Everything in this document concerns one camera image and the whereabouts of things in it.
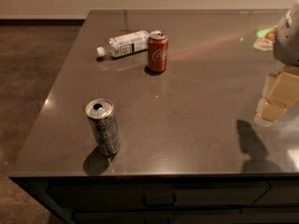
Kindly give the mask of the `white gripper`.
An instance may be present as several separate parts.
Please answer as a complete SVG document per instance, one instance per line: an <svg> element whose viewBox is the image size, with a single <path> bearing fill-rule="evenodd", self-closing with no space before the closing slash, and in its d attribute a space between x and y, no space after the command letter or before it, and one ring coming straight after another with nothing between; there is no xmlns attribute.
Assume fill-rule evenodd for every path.
<svg viewBox="0 0 299 224"><path fill-rule="evenodd" d="M278 22L274 57L289 66L265 80L257 105L258 122L276 122L299 100L299 0Z"/></svg>

